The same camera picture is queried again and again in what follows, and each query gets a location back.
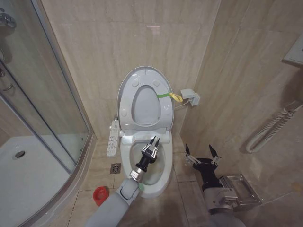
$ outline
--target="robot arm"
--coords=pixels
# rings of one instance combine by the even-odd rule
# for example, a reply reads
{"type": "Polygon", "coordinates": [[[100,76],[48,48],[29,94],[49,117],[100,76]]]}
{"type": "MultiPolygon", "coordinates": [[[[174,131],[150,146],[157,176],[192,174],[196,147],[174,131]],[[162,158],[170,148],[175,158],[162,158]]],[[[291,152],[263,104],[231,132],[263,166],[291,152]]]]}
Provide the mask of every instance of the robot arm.
{"type": "Polygon", "coordinates": [[[144,173],[149,163],[157,159],[159,138],[154,137],[141,150],[142,158],[136,169],[130,172],[130,179],[125,179],[117,191],[112,193],[98,210],[90,217],[86,227],[115,227],[118,225],[132,202],[137,198],[144,173]]]}
{"type": "Polygon", "coordinates": [[[221,157],[217,155],[215,149],[209,145],[213,156],[210,158],[195,158],[190,155],[186,145],[185,160],[192,167],[198,170],[202,176],[204,199],[206,207],[211,214],[208,227],[245,227],[243,222],[235,218],[232,214],[233,208],[237,206],[237,194],[233,188],[224,188],[214,171],[218,167],[221,157]]]}

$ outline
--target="bidet control panel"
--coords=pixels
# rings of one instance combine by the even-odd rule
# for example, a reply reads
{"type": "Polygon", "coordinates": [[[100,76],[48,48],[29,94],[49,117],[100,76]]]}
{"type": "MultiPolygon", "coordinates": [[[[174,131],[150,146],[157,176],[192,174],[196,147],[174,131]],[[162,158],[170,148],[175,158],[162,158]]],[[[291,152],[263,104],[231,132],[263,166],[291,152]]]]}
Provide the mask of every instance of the bidet control panel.
{"type": "Polygon", "coordinates": [[[118,149],[119,142],[119,121],[113,120],[110,127],[110,134],[107,146],[107,156],[115,157],[118,149]]]}

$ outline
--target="white cable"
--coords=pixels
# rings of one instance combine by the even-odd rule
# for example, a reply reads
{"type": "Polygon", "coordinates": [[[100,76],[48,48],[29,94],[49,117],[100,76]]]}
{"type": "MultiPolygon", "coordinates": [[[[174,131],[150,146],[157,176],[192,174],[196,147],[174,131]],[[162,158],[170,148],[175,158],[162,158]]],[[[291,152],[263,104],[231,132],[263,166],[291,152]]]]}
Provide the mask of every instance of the white cable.
{"type": "Polygon", "coordinates": [[[179,108],[179,107],[181,107],[181,106],[183,106],[183,105],[186,105],[187,103],[189,103],[189,100],[187,100],[186,103],[184,103],[184,104],[182,104],[182,105],[176,106],[174,109],[177,109],[177,108],[179,108]]]}
{"type": "Polygon", "coordinates": [[[246,151],[249,153],[259,151],[291,118],[294,117],[294,113],[297,112],[302,106],[303,103],[300,103],[295,109],[291,110],[286,110],[285,107],[283,111],[278,113],[273,120],[266,124],[254,137],[250,139],[246,145],[246,151]]]}

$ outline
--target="floor drain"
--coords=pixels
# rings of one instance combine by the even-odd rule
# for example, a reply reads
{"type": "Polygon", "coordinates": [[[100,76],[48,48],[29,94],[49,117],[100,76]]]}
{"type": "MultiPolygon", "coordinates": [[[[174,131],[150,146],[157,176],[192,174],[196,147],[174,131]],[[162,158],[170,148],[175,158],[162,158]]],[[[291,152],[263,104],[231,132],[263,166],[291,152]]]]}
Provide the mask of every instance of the floor drain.
{"type": "Polygon", "coordinates": [[[111,164],[109,174],[119,174],[120,170],[121,170],[121,163],[111,164]]]}
{"type": "Polygon", "coordinates": [[[24,156],[25,155],[25,151],[19,151],[19,152],[17,152],[16,154],[15,154],[15,157],[16,158],[20,158],[20,157],[22,157],[22,156],[24,156]]]}

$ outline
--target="toilet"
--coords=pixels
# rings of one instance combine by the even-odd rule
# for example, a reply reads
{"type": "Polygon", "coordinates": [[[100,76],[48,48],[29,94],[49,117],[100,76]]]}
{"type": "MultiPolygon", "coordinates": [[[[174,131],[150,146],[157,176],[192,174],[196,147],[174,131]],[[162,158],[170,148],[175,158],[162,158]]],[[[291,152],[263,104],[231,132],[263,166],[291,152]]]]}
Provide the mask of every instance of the toilet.
{"type": "Polygon", "coordinates": [[[141,149],[154,137],[160,137],[157,160],[149,164],[140,186],[144,198],[155,198],[167,187],[172,169],[171,127],[174,102],[169,82],[157,69],[141,66],[132,70],[121,84],[117,99],[120,124],[120,152],[124,174],[135,169],[141,149]]]}

